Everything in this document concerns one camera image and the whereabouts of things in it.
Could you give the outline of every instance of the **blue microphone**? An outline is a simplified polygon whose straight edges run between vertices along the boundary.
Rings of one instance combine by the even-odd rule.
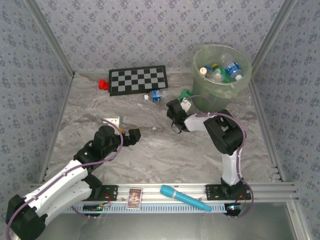
[[[201,210],[206,210],[211,212],[212,208],[211,206],[206,205],[204,202],[199,201],[193,197],[187,196],[174,188],[167,186],[167,185],[162,185],[160,193],[165,195],[168,198],[173,198],[177,199],[183,203],[189,204],[191,206],[194,206],[195,208],[201,209]]]

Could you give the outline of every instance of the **chessboard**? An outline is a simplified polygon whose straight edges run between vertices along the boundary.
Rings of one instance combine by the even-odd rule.
[[[145,66],[109,71],[110,96],[144,94],[168,87],[166,68]]]

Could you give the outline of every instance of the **floral wallpaper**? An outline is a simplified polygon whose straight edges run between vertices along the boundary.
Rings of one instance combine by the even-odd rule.
[[[320,2],[300,0],[255,81],[287,181],[320,240]]]
[[[38,0],[73,70],[189,69],[200,45],[253,59],[283,0]]]
[[[8,201],[36,183],[69,77],[23,0],[0,3],[0,239]]]

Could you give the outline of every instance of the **red object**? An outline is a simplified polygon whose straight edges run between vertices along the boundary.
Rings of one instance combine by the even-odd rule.
[[[109,82],[104,79],[100,79],[98,86],[100,90],[109,90]]]

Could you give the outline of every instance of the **gray marble floor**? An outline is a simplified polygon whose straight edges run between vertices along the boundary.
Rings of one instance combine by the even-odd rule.
[[[168,73],[165,98],[154,103],[142,94],[112,96],[98,89],[99,74],[76,75],[70,90],[46,180],[60,171],[102,126],[102,118],[123,116],[123,129],[141,129],[140,141],[122,148],[116,159],[93,174],[103,183],[218,183],[223,172],[222,159],[207,132],[171,129],[166,103],[182,90],[192,89],[188,73]],[[241,155],[241,171],[247,181],[267,182],[271,160],[267,154],[249,89],[228,105],[247,132]]]

